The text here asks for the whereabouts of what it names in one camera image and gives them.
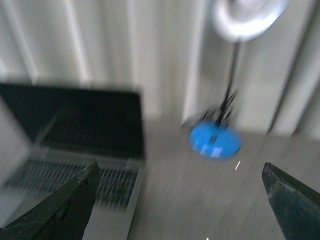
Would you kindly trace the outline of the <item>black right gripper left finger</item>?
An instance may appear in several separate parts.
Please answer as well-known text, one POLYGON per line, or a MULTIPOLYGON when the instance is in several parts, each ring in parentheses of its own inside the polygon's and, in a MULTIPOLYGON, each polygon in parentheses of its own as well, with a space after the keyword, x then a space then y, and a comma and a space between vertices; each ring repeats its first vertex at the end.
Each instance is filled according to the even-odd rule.
POLYGON ((96 202, 99 165, 93 162, 31 210, 1 228, 2 240, 81 240, 96 202))

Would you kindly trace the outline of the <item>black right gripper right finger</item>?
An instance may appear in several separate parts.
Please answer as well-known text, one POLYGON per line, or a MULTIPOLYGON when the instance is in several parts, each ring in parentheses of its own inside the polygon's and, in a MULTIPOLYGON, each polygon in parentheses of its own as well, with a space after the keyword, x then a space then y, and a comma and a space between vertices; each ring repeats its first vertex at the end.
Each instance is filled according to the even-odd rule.
POLYGON ((320 194, 270 162, 262 181, 268 202, 287 240, 320 238, 320 194))

